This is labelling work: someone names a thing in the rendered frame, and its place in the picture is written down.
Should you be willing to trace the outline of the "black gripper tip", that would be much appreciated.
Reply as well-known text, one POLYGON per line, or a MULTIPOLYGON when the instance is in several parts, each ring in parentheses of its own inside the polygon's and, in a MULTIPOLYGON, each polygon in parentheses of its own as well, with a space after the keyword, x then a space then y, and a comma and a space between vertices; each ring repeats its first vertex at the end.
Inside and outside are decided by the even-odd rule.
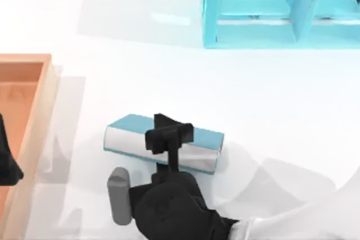
POLYGON ((10 150, 3 116, 0 114, 0 186, 15 186, 23 177, 24 173, 10 150))

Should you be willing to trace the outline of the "light blue rack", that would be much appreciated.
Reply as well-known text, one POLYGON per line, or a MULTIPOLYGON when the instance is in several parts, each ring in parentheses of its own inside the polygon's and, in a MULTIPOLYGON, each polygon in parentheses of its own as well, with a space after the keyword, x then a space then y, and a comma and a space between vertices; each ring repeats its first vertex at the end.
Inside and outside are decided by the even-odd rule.
POLYGON ((202 0, 206 48, 360 49, 360 0, 202 0))

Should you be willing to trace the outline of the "pale grey rounded box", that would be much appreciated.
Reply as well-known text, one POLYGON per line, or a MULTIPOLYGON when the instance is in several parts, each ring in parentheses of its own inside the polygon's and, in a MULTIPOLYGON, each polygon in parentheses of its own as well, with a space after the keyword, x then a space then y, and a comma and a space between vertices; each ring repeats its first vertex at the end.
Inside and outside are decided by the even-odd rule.
POLYGON ((112 218, 117 225, 128 225, 132 221, 129 189, 129 172, 123 167, 116 167, 107 180, 107 190, 112 218))

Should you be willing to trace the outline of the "blue book with white pages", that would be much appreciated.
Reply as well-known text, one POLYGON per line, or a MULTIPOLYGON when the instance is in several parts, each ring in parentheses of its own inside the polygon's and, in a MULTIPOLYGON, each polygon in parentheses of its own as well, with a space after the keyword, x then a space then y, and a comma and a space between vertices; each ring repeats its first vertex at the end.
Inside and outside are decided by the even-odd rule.
MULTIPOLYGON (((166 153, 153 155, 146 150, 145 132, 153 127, 153 118, 129 114, 106 127, 103 148, 105 151, 140 160, 166 164, 166 153)), ((221 155, 223 141, 223 133, 195 128, 194 141, 183 144, 179 150, 179 167, 214 174, 221 155)))

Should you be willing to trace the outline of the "salmon-coloured shallow box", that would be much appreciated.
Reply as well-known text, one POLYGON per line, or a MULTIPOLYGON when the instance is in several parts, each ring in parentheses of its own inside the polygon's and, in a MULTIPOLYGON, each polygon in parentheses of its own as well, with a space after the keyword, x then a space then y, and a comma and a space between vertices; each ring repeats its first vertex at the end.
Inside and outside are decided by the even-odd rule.
POLYGON ((24 173, 15 186, 0 186, 0 240, 24 239, 58 82, 50 54, 0 54, 0 140, 24 173))

